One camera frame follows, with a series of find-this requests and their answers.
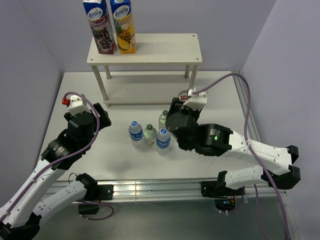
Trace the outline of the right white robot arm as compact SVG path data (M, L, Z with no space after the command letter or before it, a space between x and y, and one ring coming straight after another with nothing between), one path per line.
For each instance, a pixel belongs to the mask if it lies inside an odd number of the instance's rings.
M219 124L198 124L201 110L192 109L187 104L187 101L173 98L165 122L180 149L252 164L239 170L220 171L216 180L202 181L203 197L240 196L246 186L264 183L272 188L290 190L301 180L301 171L294 166L299 157L297 146L274 147L245 139L238 132Z

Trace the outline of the silver tall energy drink can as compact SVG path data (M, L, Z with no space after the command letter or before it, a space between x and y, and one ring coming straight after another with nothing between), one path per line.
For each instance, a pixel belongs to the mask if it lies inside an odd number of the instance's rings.
M188 91L187 90L181 91L177 97L180 101L186 101L188 99Z

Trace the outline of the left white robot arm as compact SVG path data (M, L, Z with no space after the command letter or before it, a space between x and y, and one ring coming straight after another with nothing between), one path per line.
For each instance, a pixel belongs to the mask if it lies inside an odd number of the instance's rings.
M111 126L107 111L99 103L90 110L70 103L64 118L67 128L51 141L30 177L0 209L0 237L3 240L31 240L44 223L77 200L97 200L97 181L87 173L79 174L64 189L43 199L56 180L79 160L95 133Z

